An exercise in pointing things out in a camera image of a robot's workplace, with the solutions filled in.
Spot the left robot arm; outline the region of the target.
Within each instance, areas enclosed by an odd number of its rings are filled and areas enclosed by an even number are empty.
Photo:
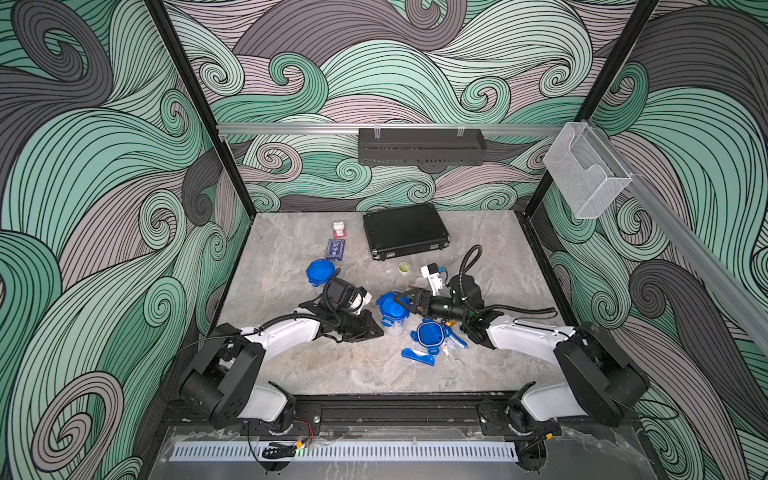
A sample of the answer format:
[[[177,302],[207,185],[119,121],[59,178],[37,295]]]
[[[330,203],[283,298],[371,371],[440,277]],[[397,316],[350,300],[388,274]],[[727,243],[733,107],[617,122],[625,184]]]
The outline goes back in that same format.
[[[307,303],[256,327],[223,323],[201,342],[177,392],[216,429],[240,420],[282,434],[293,428],[295,397],[273,382],[257,383],[265,363],[318,338],[356,343],[383,335],[367,309],[334,314]]]

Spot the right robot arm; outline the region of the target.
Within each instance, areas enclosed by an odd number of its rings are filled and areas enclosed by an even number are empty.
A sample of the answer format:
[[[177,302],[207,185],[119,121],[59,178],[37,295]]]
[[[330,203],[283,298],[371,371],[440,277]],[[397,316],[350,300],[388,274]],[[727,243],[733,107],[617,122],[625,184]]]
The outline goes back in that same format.
[[[526,309],[472,307],[453,292],[438,297],[416,288],[396,293],[393,301],[430,320],[456,320],[473,343],[490,349],[516,351],[549,362],[562,372],[560,384],[525,384],[508,401],[511,428],[530,436],[564,417],[591,418],[618,426],[650,388],[650,380],[603,327],[541,324]]]

